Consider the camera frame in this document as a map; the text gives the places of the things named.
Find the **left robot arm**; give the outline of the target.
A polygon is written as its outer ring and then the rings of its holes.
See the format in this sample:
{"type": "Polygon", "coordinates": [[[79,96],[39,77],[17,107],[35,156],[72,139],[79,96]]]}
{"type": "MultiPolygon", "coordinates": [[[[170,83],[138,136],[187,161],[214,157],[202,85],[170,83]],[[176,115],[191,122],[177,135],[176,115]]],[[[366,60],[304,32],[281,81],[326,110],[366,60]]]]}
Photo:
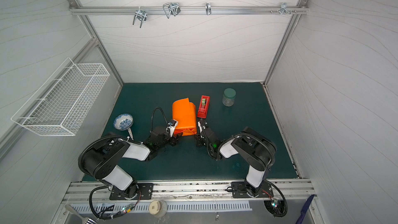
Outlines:
{"type": "Polygon", "coordinates": [[[137,182],[118,166],[119,161],[123,158],[150,161],[164,146],[177,145],[181,137],[182,134],[171,135],[170,128],[162,130],[161,127],[151,131],[149,138],[143,143],[110,133],[83,150],[78,157],[78,166],[83,173],[116,187],[127,198],[132,198],[138,191],[137,182]]]}

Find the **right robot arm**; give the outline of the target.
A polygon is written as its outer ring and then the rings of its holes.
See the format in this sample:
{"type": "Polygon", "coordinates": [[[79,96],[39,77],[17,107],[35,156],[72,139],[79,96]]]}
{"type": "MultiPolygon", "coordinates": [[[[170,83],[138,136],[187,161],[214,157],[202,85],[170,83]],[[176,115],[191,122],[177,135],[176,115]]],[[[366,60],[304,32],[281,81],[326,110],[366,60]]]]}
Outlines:
{"type": "Polygon", "coordinates": [[[276,162],[277,146],[250,127],[221,141],[203,119],[198,121],[198,146],[204,146],[207,154],[215,161],[240,155],[248,164],[249,170],[244,181],[245,192],[255,198],[260,194],[266,176],[276,162]]]}

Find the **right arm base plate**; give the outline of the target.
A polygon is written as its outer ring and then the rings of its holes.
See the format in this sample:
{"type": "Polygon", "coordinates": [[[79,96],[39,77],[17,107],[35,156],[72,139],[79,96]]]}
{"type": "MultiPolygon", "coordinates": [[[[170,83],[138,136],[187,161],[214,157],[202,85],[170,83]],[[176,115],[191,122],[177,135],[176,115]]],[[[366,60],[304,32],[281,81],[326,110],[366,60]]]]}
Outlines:
{"type": "Polygon", "coordinates": [[[246,181],[233,181],[226,189],[235,199],[238,198],[273,198],[274,194],[269,183],[263,182],[258,188],[255,188],[246,181]]]}

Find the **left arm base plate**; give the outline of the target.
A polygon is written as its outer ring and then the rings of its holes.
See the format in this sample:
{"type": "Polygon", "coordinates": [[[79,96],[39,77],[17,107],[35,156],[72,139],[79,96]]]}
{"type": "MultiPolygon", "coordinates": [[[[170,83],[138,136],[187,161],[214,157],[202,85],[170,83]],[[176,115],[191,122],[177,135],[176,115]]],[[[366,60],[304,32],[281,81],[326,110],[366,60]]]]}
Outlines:
{"type": "Polygon", "coordinates": [[[110,200],[150,200],[153,192],[153,183],[133,183],[125,190],[113,186],[110,200]]]}

